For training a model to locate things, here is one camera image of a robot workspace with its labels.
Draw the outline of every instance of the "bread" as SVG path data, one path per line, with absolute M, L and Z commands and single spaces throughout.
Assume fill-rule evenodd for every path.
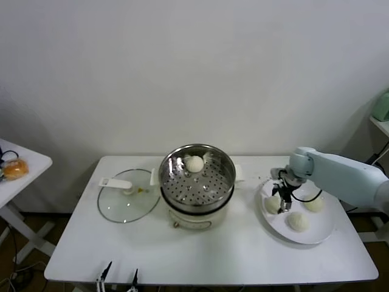
M 6 180 L 13 181 L 28 174 L 29 166 L 26 161 L 16 158 L 6 161 L 2 172 Z

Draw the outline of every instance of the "table leg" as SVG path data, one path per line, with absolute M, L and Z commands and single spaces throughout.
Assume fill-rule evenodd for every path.
M 376 232 L 358 232 L 360 239 L 367 242 L 385 242 L 389 246 L 389 223 L 384 224 L 379 217 L 371 217 L 374 225 L 377 227 Z
M 2 207 L 0 209 L 0 216 L 29 240 L 28 244 L 26 244 L 16 256 L 17 264 L 20 264 L 34 248 L 39 249 L 48 256 L 53 254 L 55 245 L 47 242 L 43 237 L 54 227 L 54 223 L 47 222 L 37 233 L 35 233 L 25 224 L 25 222 L 23 222 L 20 213 L 12 207 Z
M 72 283 L 72 285 L 75 287 L 72 292 L 92 292 L 82 284 Z
M 16 211 L 16 214 L 18 214 L 18 217 L 21 219 L 21 220 L 24 220 L 24 217 L 17 211 L 17 209 L 15 209 L 13 207 L 13 205 L 9 204 L 8 205 L 8 208 L 10 210 L 12 210 L 13 212 Z M 7 238 L 7 236 L 9 235 L 10 233 L 10 228 L 7 226 L 4 231 L 2 232 L 2 234 L 0 235 L 0 246 L 1 244 L 3 243 L 3 241 Z

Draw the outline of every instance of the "white bun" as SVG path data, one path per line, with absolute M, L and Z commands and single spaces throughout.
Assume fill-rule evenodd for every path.
M 312 194 L 304 198 L 304 200 L 311 200 L 316 196 L 316 194 Z M 324 199 L 319 196 L 316 200 L 308 203 L 304 203 L 304 207 L 310 210 L 311 212 L 320 212 L 324 208 Z
M 279 196 L 271 196 L 265 199 L 265 208 L 270 214 L 277 214 L 281 204 Z
M 191 156 L 187 158 L 185 166 L 188 171 L 196 173 L 200 172 L 204 167 L 204 161 L 200 156 Z
M 309 228 L 308 218 L 301 212 L 290 213 L 287 217 L 287 223 L 293 230 L 297 232 L 304 232 Z

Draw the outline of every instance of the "floor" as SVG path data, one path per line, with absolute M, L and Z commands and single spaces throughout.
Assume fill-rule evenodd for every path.
M 39 230 L 40 227 L 47 221 L 51 220 L 55 222 L 55 227 L 50 231 L 50 233 L 45 237 L 48 241 L 53 244 L 57 244 L 61 234 L 66 227 L 68 218 L 48 218 L 48 217 L 39 217 L 39 216 L 27 216 L 26 223 L 35 231 Z M 371 220 L 367 217 L 351 217 L 351 221 L 354 224 L 354 227 L 359 232 L 374 231 L 375 227 Z M 0 218 L 0 233 L 5 229 L 6 223 Z M 16 246 L 20 250 L 26 243 L 27 240 L 19 234 L 17 231 L 13 231 L 16 240 Z M 370 253 L 370 256 L 373 258 L 378 270 L 379 278 L 371 282 L 359 282 L 359 283 L 346 283 L 341 286 L 337 292 L 378 292 L 386 291 L 389 284 L 389 247 L 385 243 L 367 243 L 367 250 Z M 15 247 L 13 242 L 13 237 L 9 235 L 5 242 L 0 246 L 0 282 L 10 277 L 13 272 L 14 266 L 12 258 L 15 255 Z M 22 263 L 21 266 L 16 269 L 20 269 L 24 266 L 32 265 L 36 262 L 42 261 L 47 263 L 49 257 L 45 254 L 34 250 L 28 258 Z M 43 290 L 46 280 L 43 277 L 44 265 L 37 264 L 34 266 L 35 272 L 32 275 L 32 280 L 24 289 L 19 291 L 23 292 L 40 292 Z M 0 292 L 8 291 L 9 285 L 0 283 Z M 301 286 L 301 291 L 309 291 L 312 286 Z M 68 283 L 58 283 L 58 282 L 48 282 L 44 288 L 44 292 L 55 292 L 55 291 L 65 291 L 71 292 L 74 290 L 74 287 Z M 291 292 L 294 291 L 292 286 L 275 286 L 275 287 L 245 287 L 244 292 L 254 292 L 254 291 L 268 291 L 268 292 Z M 157 291 L 157 287 L 145 287 L 143 292 L 242 292 L 239 287 L 161 287 L 160 291 Z

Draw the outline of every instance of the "white table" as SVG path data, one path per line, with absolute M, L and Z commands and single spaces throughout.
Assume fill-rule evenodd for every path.
M 2 139 L 0 139 L 0 146 L 3 151 L 13 150 L 17 152 L 19 157 L 25 160 L 29 165 L 29 173 L 26 176 L 14 181 L 0 182 L 0 216 L 29 239 L 28 244 L 26 244 L 16 255 L 17 263 L 21 263 L 34 248 L 51 256 L 55 246 L 44 240 L 43 237 L 54 227 L 54 224 L 52 222 L 47 222 L 37 233 L 35 233 L 23 222 L 22 215 L 10 204 L 10 202 L 20 193 L 20 191 L 39 177 L 42 172 L 48 169 L 52 165 L 52 160 L 47 156 Z M 13 157 L 11 153 L 6 155 L 7 156 L 3 158 L 5 160 Z M 6 228 L 0 236 L 0 244 L 8 233 L 9 229 Z
M 162 157 L 106 156 L 100 160 L 44 275 L 94 282 L 112 261 L 108 283 L 128 283 L 139 269 L 144 285 L 282 285 L 373 280 L 377 269 L 339 201 L 331 197 L 336 228 L 314 246 L 283 240 L 262 219 L 254 196 L 272 167 L 287 156 L 232 157 L 245 181 L 235 189 L 225 220 L 206 231 L 172 228 L 163 199 L 139 221 L 117 224 L 97 209 L 98 181 L 127 169 L 151 170 Z

